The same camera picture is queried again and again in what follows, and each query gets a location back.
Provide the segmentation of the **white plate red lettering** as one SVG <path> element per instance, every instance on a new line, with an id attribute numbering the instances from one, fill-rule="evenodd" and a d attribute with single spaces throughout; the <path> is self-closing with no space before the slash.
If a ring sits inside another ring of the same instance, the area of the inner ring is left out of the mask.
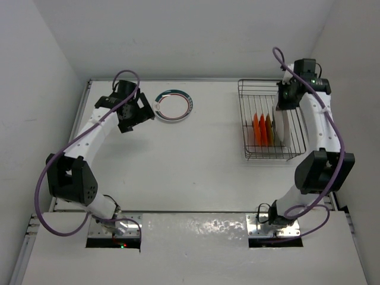
<path id="1" fill-rule="evenodd" d="M 284 119 L 283 119 L 284 110 L 278 109 L 278 103 L 279 103 L 279 99 L 278 99 L 278 93 L 277 93 L 275 95 L 273 106 L 272 106 L 273 122 L 274 122 L 275 133 L 277 134 L 278 139 L 284 145 Z"/>

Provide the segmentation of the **white plate green red rim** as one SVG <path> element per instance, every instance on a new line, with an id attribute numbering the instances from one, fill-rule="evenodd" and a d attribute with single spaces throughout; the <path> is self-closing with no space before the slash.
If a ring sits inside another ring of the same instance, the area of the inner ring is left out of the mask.
<path id="1" fill-rule="evenodd" d="M 186 119 L 192 112 L 192 97 L 182 90 L 166 90 L 152 103 L 153 111 L 160 120 L 175 123 Z"/>

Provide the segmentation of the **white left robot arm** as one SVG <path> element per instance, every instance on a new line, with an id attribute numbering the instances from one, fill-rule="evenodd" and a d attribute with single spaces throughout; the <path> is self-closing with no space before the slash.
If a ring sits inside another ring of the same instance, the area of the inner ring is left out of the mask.
<path id="1" fill-rule="evenodd" d="M 91 164 L 110 132 L 121 133 L 149 119 L 154 112 L 136 83 L 120 80 L 111 95 L 102 96 L 94 105 L 90 119 L 76 137 L 75 143 L 62 154 L 51 154 L 47 180 L 51 196 L 79 205 L 102 219 L 114 218 L 117 205 L 99 191 Z"/>

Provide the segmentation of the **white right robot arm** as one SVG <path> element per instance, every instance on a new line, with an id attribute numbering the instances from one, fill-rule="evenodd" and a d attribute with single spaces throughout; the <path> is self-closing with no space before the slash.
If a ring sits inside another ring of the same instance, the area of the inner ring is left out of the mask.
<path id="1" fill-rule="evenodd" d="M 308 136 L 308 155 L 296 167 L 294 184 L 268 210 L 270 227 L 292 225 L 330 192 L 338 191 L 352 170 L 354 154 L 345 151 L 331 111 L 331 87 L 316 74 L 314 59 L 299 59 L 284 68 L 277 83 L 272 114 L 274 129 L 286 147 L 291 142 L 289 112 L 300 109 Z"/>

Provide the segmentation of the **plain white plate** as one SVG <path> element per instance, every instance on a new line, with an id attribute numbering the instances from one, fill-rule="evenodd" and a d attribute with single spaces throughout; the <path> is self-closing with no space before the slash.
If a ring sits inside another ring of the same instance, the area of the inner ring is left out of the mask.
<path id="1" fill-rule="evenodd" d="M 288 111 L 283 111 L 283 119 L 284 119 L 284 145 L 287 148 L 291 148 L 292 146 L 292 132 L 290 128 L 290 121 Z"/>

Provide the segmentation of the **yellow rimmed dark plate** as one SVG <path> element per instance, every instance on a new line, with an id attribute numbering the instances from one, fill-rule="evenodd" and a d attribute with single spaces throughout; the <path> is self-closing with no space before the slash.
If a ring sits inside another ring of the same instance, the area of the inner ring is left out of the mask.
<path id="1" fill-rule="evenodd" d="M 266 128 L 266 133 L 267 133 L 268 146 L 273 147 L 275 139 L 274 139 L 274 133 L 273 133 L 273 128 L 272 128 L 271 118 L 270 118 L 269 114 L 267 114 L 266 118 L 265 118 L 265 128 Z"/>

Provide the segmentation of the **orange plastic plate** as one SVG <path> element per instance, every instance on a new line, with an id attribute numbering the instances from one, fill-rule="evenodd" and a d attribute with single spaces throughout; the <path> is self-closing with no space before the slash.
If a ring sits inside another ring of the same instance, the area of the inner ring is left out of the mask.
<path id="1" fill-rule="evenodd" d="M 261 133 L 261 144 L 265 147 L 268 147 L 267 130 L 266 130 L 265 118 L 263 114 L 260 116 L 259 130 Z"/>
<path id="2" fill-rule="evenodd" d="M 261 131 L 260 131 L 260 128 L 259 128 L 259 120 L 258 120 L 257 113 L 255 113 L 253 115 L 252 127 L 253 127 L 253 131 L 254 131 L 255 145 L 261 146 Z"/>

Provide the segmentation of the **white front cover panel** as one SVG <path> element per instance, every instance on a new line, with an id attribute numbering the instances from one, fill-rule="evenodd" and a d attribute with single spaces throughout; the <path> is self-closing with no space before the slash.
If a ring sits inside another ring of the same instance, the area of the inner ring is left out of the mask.
<path id="1" fill-rule="evenodd" d="M 365 284 L 346 217 L 301 247 L 250 248 L 243 214 L 144 214 L 140 249 L 40 229 L 24 284 Z"/>

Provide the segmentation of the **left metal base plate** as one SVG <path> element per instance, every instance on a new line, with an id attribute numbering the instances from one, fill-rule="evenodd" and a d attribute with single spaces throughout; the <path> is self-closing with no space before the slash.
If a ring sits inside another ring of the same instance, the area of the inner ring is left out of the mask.
<path id="1" fill-rule="evenodd" d="M 90 220 L 88 229 L 89 238 L 138 238 L 143 227 L 143 215 L 139 213 L 121 212 L 116 221 L 110 225 L 103 225 L 94 218 Z"/>

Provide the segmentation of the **metal base plate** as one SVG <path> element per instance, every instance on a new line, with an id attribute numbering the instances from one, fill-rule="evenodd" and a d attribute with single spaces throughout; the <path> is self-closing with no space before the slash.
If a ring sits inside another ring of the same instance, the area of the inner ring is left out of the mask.
<path id="1" fill-rule="evenodd" d="M 270 226 L 266 221 L 267 213 L 246 213 L 246 229 L 248 238 L 251 239 L 287 239 L 299 237 L 301 234 L 300 226 L 296 220 L 290 226 Z"/>
<path id="2" fill-rule="evenodd" d="M 138 238 L 143 227 L 143 215 L 139 213 L 121 212 L 116 221 L 110 225 L 103 225 L 94 218 L 90 220 L 88 229 L 89 238 Z"/>

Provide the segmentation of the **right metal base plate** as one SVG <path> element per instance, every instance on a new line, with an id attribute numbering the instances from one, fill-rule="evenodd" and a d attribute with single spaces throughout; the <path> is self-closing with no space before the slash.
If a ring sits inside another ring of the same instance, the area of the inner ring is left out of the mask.
<path id="1" fill-rule="evenodd" d="M 270 226 L 266 221 L 267 213 L 246 213 L 246 229 L 248 238 L 251 239 L 287 239 L 299 237 L 301 234 L 300 226 L 296 220 L 290 226 Z"/>

